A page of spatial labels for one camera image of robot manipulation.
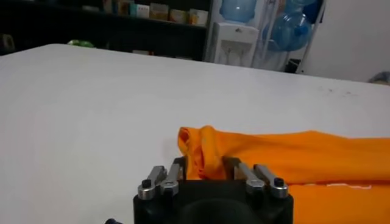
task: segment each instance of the white wall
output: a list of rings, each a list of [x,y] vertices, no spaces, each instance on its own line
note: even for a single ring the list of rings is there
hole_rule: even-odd
[[[390,0],[328,0],[304,73],[366,82],[390,71]]]

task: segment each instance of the orange shirt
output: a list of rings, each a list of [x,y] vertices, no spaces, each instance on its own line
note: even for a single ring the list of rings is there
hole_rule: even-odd
[[[242,135],[206,126],[181,128],[179,148],[188,179],[224,179],[222,156],[268,166],[289,184],[296,224],[390,222],[390,138]]]

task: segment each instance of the dark shelf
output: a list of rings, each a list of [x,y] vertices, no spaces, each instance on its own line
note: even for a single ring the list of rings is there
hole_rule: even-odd
[[[137,49],[202,60],[207,34],[207,28],[201,26],[92,12],[81,9],[81,5],[20,0],[0,0],[0,20],[0,33],[11,34],[21,50],[79,39],[99,48],[109,43],[116,51]]]

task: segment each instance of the white tabletop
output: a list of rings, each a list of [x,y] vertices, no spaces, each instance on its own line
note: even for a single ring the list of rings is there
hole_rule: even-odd
[[[49,45],[0,57],[0,223],[133,223],[181,126],[390,136],[390,87]]]

